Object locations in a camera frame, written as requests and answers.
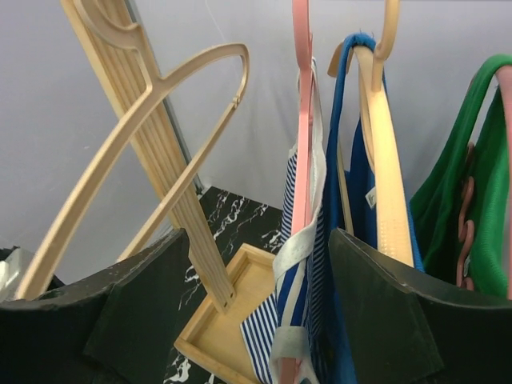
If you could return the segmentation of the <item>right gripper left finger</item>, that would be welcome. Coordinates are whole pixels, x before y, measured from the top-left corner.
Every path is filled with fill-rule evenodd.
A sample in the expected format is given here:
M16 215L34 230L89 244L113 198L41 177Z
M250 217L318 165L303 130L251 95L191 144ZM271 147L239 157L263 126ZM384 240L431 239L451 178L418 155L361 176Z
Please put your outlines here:
M1 304L3 383L161 383L178 302L173 230L138 254L34 300Z

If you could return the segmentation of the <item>pink hanger with striped top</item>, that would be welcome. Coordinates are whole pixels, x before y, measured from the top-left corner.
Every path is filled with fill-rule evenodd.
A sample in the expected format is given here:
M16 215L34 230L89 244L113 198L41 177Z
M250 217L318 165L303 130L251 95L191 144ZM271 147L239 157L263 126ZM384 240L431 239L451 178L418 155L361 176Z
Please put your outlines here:
M311 370L306 324L308 294L307 260L312 255L316 213L311 207L311 160L314 135L314 69L312 34L308 1L292 2L294 43L299 68L299 115L296 148L292 150L295 167L293 211L290 236L274 260L273 271L277 300L278 327L274 333L269 368L278 383L298 383L304 377L316 380Z

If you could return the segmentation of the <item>light wooden hanger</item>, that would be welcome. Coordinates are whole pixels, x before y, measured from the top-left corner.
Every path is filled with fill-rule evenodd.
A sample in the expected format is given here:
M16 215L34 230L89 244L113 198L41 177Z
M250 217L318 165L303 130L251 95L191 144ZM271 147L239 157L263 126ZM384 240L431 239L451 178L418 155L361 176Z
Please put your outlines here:
M16 299L31 300L46 292L70 240L106 176L125 149L128 141L132 139L157 105L181 82L202 68L223 58L240 57L243 75L233 101L218 120L208 141L204 143L200 151L196 153L189 165L180 174L176 183L144 226L121 253L119 260L123 261L139 252L158 228L167 212L174 207L186 188L191 184L198 168L203 164L238 108L245 94L249 77L249 50L245 44L235 42L216 45L203 50L163 77L157 69L150 68L153 55L144 41L143 30L139 24L132 23L128 26L119 26L113 23L100 9L96 1L76 1L75 6L85 24L102 40L117 48L135 52L146 88L119 119L118 124L111 131L71 191L18 284L15 292Z

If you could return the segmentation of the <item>blue white striped tank top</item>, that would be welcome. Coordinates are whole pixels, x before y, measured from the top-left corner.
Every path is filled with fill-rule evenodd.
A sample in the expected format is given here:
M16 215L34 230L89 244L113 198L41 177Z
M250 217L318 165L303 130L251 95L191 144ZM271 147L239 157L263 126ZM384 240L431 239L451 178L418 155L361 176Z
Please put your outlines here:
M290 149L283 196L281 249L273 262L274 292L240 325L251 365L261 383L280 383L282 360L291 358L295 383L321 383L326 376L322 352L326 239L322 196L326 155L322 147L322 108L313 91L313 153L310 166L312 218L294 233L292 216L298 151Z

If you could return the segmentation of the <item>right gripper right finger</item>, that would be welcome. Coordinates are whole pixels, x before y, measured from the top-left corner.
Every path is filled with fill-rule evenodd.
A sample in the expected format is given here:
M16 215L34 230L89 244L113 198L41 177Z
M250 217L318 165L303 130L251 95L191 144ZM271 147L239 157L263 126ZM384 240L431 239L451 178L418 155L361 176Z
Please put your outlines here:
M511 303L396 261L341 229L329 240L360 383L509 383Z

